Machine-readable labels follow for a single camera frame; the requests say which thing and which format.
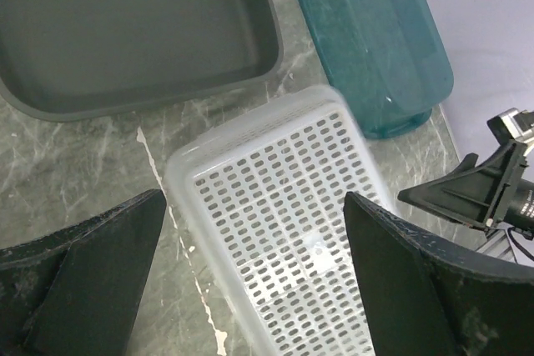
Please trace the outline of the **white perforated basket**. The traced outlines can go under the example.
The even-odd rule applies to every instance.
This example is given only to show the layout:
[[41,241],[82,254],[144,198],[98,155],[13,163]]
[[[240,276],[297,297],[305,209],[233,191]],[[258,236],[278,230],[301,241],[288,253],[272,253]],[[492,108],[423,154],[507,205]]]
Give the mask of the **white perforated basket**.
[[343,204],[395,202],[338,91],[315,85],[208,131],[165,182],[257,354],[373,354]]

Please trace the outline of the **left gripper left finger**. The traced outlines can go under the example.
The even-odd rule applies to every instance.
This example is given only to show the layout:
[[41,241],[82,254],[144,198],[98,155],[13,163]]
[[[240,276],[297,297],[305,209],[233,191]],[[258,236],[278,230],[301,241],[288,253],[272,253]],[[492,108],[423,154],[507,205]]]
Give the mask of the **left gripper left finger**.
[[123,355],[166,198],[150,189],[86,221],[1,251],[3,355]]

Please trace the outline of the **dark grey container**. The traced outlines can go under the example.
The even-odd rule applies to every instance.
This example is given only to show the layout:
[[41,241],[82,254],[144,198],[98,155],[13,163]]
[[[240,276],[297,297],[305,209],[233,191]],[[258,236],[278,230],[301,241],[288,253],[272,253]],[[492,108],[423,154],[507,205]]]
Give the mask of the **dark grey container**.
[[272,0],[1,0],[1,95],[52,122],[259,83],[282,56]]

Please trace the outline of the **teal transparent container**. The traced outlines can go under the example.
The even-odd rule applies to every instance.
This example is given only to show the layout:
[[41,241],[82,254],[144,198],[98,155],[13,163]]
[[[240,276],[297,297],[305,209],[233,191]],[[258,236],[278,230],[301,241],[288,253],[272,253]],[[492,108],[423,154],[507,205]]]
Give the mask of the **teal transparent container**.
[[426,0],[298,0],[330,86],[366,138],[425,123],[454,77]]

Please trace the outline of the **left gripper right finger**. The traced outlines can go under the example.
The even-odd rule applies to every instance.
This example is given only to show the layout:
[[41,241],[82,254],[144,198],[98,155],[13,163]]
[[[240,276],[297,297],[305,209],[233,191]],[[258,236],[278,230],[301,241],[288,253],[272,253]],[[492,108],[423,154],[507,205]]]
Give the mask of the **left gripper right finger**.
[[358,193],[344,220],[377,355],[531,355],[533,270],[437,236]]

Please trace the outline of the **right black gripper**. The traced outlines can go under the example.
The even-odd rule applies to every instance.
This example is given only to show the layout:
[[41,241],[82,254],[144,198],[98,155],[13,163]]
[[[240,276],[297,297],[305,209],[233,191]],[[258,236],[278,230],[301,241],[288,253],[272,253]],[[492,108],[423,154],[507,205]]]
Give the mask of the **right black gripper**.
[[522,178],[527,145],[511,140],[485,162],[470,153],[442,178],[406,188],[397,198],[439,218],[474,229],[505,222],[533,231],[533,183]]

